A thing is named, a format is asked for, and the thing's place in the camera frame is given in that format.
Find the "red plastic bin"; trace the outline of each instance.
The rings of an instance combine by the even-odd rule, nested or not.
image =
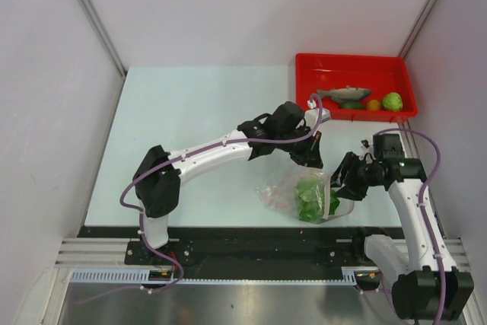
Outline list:
[[[324,98],[323,106],[331,112],[332,119],[404,123],[418,114],[406,64],[400,57],[296,55],[296,103],[304,110],[308,109],[307,101],[317,89],[339,89],[347,85],[372,90],[372,94],[361,101],[364,105],[371,99],[382,100],[386,94],[395,91],[403,99],[403,109],[399,112],[341,110],[336,102]]]

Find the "metal floor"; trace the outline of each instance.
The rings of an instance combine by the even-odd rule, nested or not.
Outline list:
[[[147,295],[129,289],[86,304],[76,301],[120,285],[72,283],[60,325],[404,324],[384,293],[349,286],[177,285]]]

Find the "gray fish toy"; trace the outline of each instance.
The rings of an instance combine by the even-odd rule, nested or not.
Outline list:
[[[345,102],[359,102],[372,94],[370,89],[365,88],[352,88],[347,85],[347,88],[330,89],[329,91],[317,90],[321,99],[331,98],[334,102],[342,104]]]

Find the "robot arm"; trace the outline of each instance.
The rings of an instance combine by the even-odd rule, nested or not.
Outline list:
[[[385,235],[367,237],[364,244],[365,255],[392,285],[394,309],[402,319],[434,319],[437,313],[440,269],[438,253],[431,240],[433,235],[446,279],[442,319],[456,320],[473,291],[473,280],[469,273],[458,272],[457,264],[444,244],[431,209],[428,189],[420,203],[420,189],[426,180],[421,161],[405,157],[397,134],[374,136],[373,148],[373,153],[368,152],[362,159],[353,152],[347,153],[332,176],[332,186],[340,187],[336,195],[362,200],[368,187],[384,186],[396,206],[408,256],[400,253],[392,239]],[[431,223],[431,230],[427,228],[426,219]]]
[[[322,168],[320,157],[321,132],[299,142],[278,144],[278,140],[304,137],[317,123],[319,116],[316,106],[304,112],[297,104],[286,102],[271,115],[265,113],[255,119],[241,123],[234,131],[213,142],[180,151],[164,151],[158,145],[151,148],[135,173],[134,179],[164,161],[182,157],[180,161],[167,165],[162,170],[149,175],[135,186],[135,194],[144,206],[145,236],[153,248],[167,243],[167,219],[178,205],[180,188],[197,176],[224,164],[249,161],[274,150],[289,153],[291,160],[305,167]],[[320,123],[330,118],[329,111],[323,110]],[[241,140],[231,145],[226,141]]]

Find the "clear plastic bag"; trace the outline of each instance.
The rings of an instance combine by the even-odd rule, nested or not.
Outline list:
[[[292,164],[277,170],[257,188],[265,206],[314,224],[353,211],[355,203],[336,198],[335,191],[330,188],[331,174]]]

